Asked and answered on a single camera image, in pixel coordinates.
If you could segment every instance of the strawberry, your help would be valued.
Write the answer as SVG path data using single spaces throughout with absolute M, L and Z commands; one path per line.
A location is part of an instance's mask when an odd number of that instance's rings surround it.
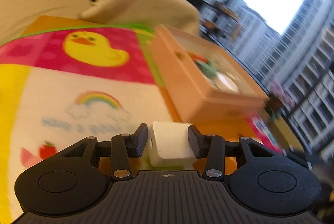
M 48 141 L 45 142 L 45 145 L 39 148 L 39 157 L 43 160 L 49 158 L 52 155 L 55 155 L 56 153 L 56 147 Z

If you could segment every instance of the play mat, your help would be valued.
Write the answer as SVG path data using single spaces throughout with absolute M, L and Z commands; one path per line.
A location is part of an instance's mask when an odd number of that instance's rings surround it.
M 25 169 L 87 136 L 104 141 L 132 133 L 140 123 L 179 121 L 150 56 L 152 36 L 141 25 L 81 26 L 33 33 L 0 47 L 1 224 L 22 213 L 14 183 Z M 255 116 L 196 126 L 229 141 L 247 135 L 265 143 L 271 134 L 261 122 Z M 142 158 L 131 159 L 134 171 L 152 168 Z M 203 161 L 194 167 L 201 170 Z M 233 172 L 235 159 L 226 166 Z

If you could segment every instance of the item inside box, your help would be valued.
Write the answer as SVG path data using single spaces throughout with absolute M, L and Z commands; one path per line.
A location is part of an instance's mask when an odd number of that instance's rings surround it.
M 240 93 L 248 96 L 256 95 L 241 74 L 220 53 L 197 44 L 193 40 L 175 34 L 173 36 L 188 52 L 213 87 L 229 93 Z

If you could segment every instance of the orange surface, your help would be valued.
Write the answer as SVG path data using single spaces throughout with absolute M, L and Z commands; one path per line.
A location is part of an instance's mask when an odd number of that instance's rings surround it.
M 89 25 L 98 25 L 96 23 L 86 22 L 82 20 L 74 20 L 68 18 L 52 17 L 52 16 L 40 16 L 38 17 L 27 29 L 22 33 L 22 35 L 42 32 L 46 30 L 67 28 L 67 27 L 76 27 L 76 26 L 89 26 Z M 173 118 L 173 121 L 180 122 L 180 117 L 177 114 L 177 111 L 168 96 L 168 93 L 165 88 L 160 88 L 161 94 L 165 99 L 165 103 L 168 107 L 168 110 Z M 249 126 L 246 120 L 238 121 L 216 121 L 216 122 L 206 122 L 206 123 L 197 123 L 196 127 L 203 133 L 214 133 L 215 135 L 220 135 L 225 138 L 226 141 L 238 141 L 239 137 L 256 137 L 255 133 Z M 225 173 L 232 173 L 237 167 L 235 162 L 226 157 L 225 159 L 226 167 Z M 198 160 L 194 167 L 197 170 L 204 168 L 205 159 Z

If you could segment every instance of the peach plastic bin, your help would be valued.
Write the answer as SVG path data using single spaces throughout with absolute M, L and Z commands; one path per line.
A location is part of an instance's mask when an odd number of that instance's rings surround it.
M 188 55 L 222 56 L 229 72 L 238 76 L 240 93 L 213 87 Z M 152 54 L 166 90 L 184 122 L 206 122 L 249 117 L 265 106 L 265 92 L 221 47 L 173 27 L 159 25 L 152 41 Z

